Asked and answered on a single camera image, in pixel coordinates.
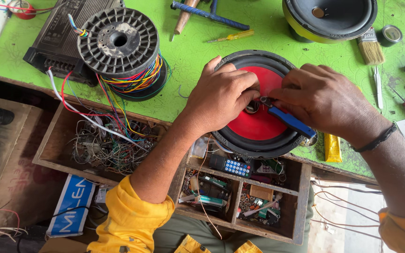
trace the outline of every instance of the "green table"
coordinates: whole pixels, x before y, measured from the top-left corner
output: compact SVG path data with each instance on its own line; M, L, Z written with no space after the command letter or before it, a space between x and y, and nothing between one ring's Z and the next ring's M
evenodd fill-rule
M55 0L30 0L35 8L47 8ZM178 95L188 95L196 85L205 63L217 55L226 56L244 49L261 49L285 57L295 66L305 63L324 64L343 73L357 84L367 99L375 106L376 88L370 66L364 65L356 40L343 43L305 44L295 41L288 30L278 0L222 0L218 3L217 14L249 24L256 31L252 37L236 41L206 43L228 34L238 32L234 28L193 15L181 35L173 42L170 37L176 24L179 11L170 9L171 0L126 1L127 7L138 9L147 14L155 23L160 34L162 55L170 63L173 76L156 97L143 102L128 102L127 111L172 122L184 108L187 99ZM209 10L207 3L198 7ZM376 29L393 24L403 32L401 43L384 48L386 62L379 66L382 77L382 95L384 108L381 113L392 121L405 119L402 101L387 87L395 87L405 97L405 1L379 1L379 13L374 23ZM23 56L32 45L43 26L47 15L40 15L31 20L12 17L0 38L0 80L36 89L50 89L48 77L44 73L23 61ZM56 79L56 85L62 83ZM102 90L89 88L80 83L71 82L77 96L88 101L108 104ZM66 86L65 92L71 94ZM351 150L346 141L341 144L343 163L324 162L323 135L315 146L297 147L286 157L313 164L330 171L342 173L366 181L374 181L374 176L364 160Z

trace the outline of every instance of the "wooden drawer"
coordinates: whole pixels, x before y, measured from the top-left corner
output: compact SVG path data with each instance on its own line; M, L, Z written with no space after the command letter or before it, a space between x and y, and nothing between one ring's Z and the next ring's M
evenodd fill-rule
M82 106L76 105L75 107L81 112L88 112L88 110ZM129 115L128 118L145 122L144 118L136 117L132 114ZM95 169L90 164L78 164L74 160L71 160L71 149L73 147L69 144L69 141L76 136L76 124L79 120L82 120L81 116L66 110L61 104L49 125L33 163L82 176L110 186L116 186L124 178L123 175L104 170L98 170L97 173L95 173ZM160 131L159 136L163 135L168 125L160 121L155 123L163 129ZM217 154L226 155L226 153L221 151L218 151ZM189 152L187 152L177 168L168 195L176 204L175 213L208 221L204 212L198 211L187 204L178 203L186 171L188 169L198 170L202 161L203 160L199 158L191 158ZM214 224L288 243L302 244L311 165L286 160L286 184L283 187L279 187L213 170L209 168L208 163L209 159L202 165L200 171L230 180L233 192L226 215L223 218L210 215L211 221ZM279 219L279 228L236 218L236 211L241 200L241 192L244 183L273 189L276 192L283 193L283 198L280 203L281 218Z
M191 158L189 156L184 159L186 160L185 168L180 167L179 170L197 171L203 161L202 159ZM285 171L287 176L286 184L283 187L279 187L211 169L208 166L208 160L209 158L207 158L202 165L200 172L226 178L230 180L232 187L232 196L226 216L220 218L219 216L208 214L214 224L288 243L302 244L306 221L307 200L309 196L311 165L285 159ZM172 187L179 187L179 189L182 189L185 180L185 173L179 173L179 175L182 176L180 185ZM283 193L283 198L280 201L281 214L279 228L236 218L244 183L273 189L275 193ZM175 213L208 221L203 211L185 203L178 203L178 198L174 198L173 200L176 203Z

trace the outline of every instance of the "red wire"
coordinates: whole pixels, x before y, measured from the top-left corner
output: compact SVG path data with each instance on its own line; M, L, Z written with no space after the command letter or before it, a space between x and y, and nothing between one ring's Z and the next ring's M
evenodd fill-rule
M104 94L106 95L106 99L107 99L107 101L109 102L109 105L112 107L112 110L113 110L115 113L117 113L115 107L112 105L112 103L110 103L109 96L107 95L107 92L106 92L106 90L105 90L104 87L103 87L103 84L102 84L101 81L99 80L98 74L96 74L96 78L98 78L98 83L99 83L99 85L101 85L101 89L103 89L103 92L104 92ZM121 120L120 120L120 123L121 123L121 125L122 125L124 128L126 128L126 126L123 124L123 122L121 122Z
M13 212L17 218L18 218L18 225L17 225L17 231L15 231L15 235L18 233L18 230L20 229L20 216L18 216L18 213L16 211L8 210L8 209L0 209L0 211L8 211L8 212Z
M29 9L29 8L20 8L20 7L12 7L12 6L9 6L9 5L3 5L3 4L0 4L0 6L1 7L7 7L7 8L10 8L10 9L25 9L25 10L49 10L49 9L53 9L54 7L51 7L51 8L48 8L48 9Z
M65 96L64 96L64 87L65 87L65 82L67 81L67 79L70 77L71 73L73 73L73 71L71 71L70 73L68 73L68 75L65 77L64 82L62 83L62 90L61 90L61 96L62 96L62 102L64 104L64 107L70 111L70 112L75 112L75 113L79 113L82 115L87 115L87 116L109 116L110 118L113 118L115 123L118 125L118 129L121 129L120 125L118 124L118 122L116 121L116 118L110 114L88 114L88 113L83 113L83 112L76 112L74 110L71 110L70 108L68 108L67 104L65 103Z

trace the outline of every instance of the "yellow sleeve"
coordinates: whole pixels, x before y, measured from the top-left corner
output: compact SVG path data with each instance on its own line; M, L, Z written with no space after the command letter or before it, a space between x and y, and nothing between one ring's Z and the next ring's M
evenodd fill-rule
M167 196L160 204L142 201L125 177L119 185L107 192L106 205L109 208L107 220L98 226L97 242L88 245L92 253L120 252L125 246L127 252L152 252L153 233L163 226L173 214L174 203Z
M387 208L379 212L379 233L385 244L398 253L405 253L405 218L388 212Z

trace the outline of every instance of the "yellow screwdriver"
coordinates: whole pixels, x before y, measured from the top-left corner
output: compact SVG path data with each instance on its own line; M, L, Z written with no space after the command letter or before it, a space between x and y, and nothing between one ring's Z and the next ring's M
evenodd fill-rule
M220 38L220 39L217 39L217 40L214 40L214 41L208 41L207 43L216 42L216 41L225 41L225 40L231 41L231 40L235 40L235 39L239 39L239 38L243 38L243 37L248 37L248 36L251 36L251 35L254 35L254 30L253 29L243 31L243 32L239 32L239 33L236 33L236 34L229 34L228 37L226 37L226 38Z

